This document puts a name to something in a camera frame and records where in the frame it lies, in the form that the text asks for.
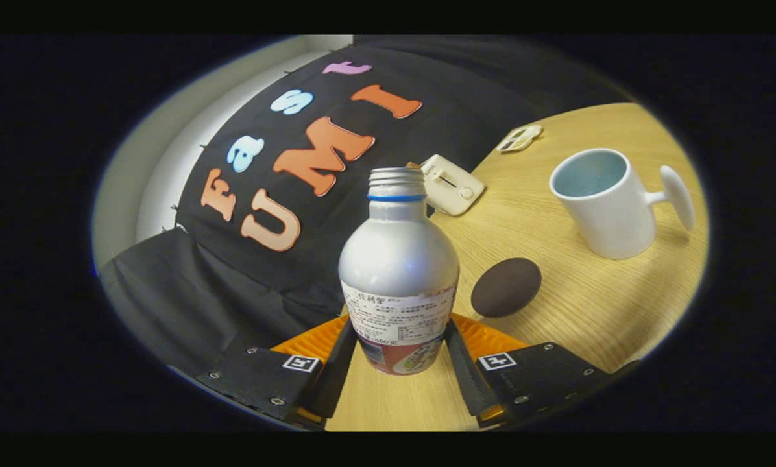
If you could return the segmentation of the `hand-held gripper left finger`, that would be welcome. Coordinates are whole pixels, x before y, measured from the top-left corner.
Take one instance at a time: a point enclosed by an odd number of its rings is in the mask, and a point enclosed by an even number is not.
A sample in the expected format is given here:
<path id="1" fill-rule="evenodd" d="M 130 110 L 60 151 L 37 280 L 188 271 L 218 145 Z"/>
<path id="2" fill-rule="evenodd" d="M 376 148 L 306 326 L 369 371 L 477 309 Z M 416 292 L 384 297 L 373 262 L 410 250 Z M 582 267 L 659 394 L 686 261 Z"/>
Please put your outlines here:
<path id="1" fill-rule="evenodd" d="M 337 410 L 357 341 L 348 316 L 272 348 L 237 338 L 197 382 L 263 419 L 322 431 Z"/>

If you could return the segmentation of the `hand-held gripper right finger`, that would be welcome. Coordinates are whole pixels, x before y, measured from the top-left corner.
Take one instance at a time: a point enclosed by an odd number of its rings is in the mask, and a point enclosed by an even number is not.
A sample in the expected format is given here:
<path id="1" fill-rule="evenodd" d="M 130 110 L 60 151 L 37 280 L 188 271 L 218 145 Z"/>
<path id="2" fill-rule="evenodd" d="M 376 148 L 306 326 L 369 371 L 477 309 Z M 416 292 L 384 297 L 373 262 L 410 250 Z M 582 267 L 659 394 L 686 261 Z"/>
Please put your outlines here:
<path id="1" fill-rule="evenodd" d="M 509 429 L 569 409 L 640 363 L 605 372 L 559 343 L 528 344 L 459 314 L 451 315 L 444 342 L 481 429 Z"/>

